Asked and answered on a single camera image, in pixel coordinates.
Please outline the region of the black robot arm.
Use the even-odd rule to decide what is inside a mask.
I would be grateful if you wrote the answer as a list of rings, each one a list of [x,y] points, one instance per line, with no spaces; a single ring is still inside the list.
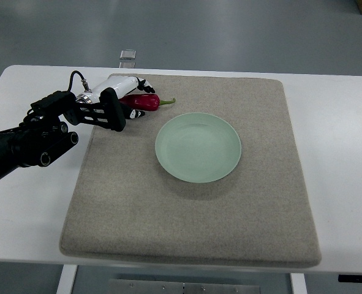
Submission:
[[[121,77],[111,77],[84,94],[70,88],[56,91],[31,104],[19,126],[0,131],[0,179],[18,167],[47,167],[79,141],[68,125],[89,124],[121,132],[126,115],[120,98],[131,90]]]

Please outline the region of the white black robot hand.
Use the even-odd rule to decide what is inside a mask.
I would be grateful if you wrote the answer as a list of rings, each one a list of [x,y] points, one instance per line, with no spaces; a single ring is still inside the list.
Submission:
[[[77,102],[84,104],[98,104],[100,93],[107,88],[113,88],[116,98],[120,100],[130,94],[155,94],[155,90],[151,84],[142,78],[110,75],[103,83],[97,85],[93,89],[88,88],[88,84],[84,81],[84,93],[77,96]],[[136,110],[119,101],[125,119],[135,119],[145,115],[145,111]]]

